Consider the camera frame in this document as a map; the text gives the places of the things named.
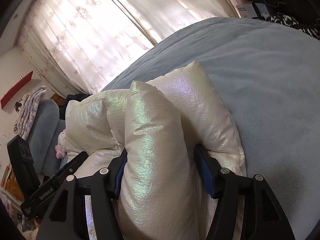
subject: metal screw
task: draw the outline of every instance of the metal screw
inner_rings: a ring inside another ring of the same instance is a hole
[[[69,176],[67,177],[67,181],[73,181],[74,178],[75,178],[75,176],[69,175]]]
[[[257,181],[263,181],[263,177],[260,174],[257,174],[255,178]]]
[[[100,170],[100,174],[107,174],[109,172],[109,170],[107,169],[107,168],[102,168],[101,170]]]
[[[230,170],[228,168],[221,168],[220,170],[223,174],[228,174]]]

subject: floral curtain pattern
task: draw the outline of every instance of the floral curtain pattern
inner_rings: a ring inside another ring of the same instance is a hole
[[[84,93],[84,91],[76,83],[72,82],[61,70],[39,37],[30,16],[27,16],[24,20],[17,44],[33,70],[50,85],[55,93],[64,98],[66,98],[68,94]]]
[[[23,37],[34,31],[69,82],[93,94],[158,42],[209,17],[237,15],[230,0],[35,0],[18,44],[30,57]]]

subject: pink plush toy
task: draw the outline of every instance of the pink plush toy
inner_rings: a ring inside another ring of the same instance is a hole
[[[57,154],[56,157],[58,159],[63,159],[67,154],[67,149],[65,146],[66,141],[66,129],[64,129],[58,136],[58,144],[54,147]]]

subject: wooden shelf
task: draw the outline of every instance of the wooden shelf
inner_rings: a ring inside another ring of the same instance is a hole
[[[32,77],[33,71],[25,75],[22,79],[20,79],[9,91],[3,96],[0,100],[1,109],[10,101],[10,99],[24,86],[26,85]]]

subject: light blue bedsheet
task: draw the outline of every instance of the light blue bedsheet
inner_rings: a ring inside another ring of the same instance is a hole
[[[297,240],[320,219],[320,41],[254,19],[212,18],[148,51],[106,89],[202,63],[238,127],[248,176],[262,174]]]

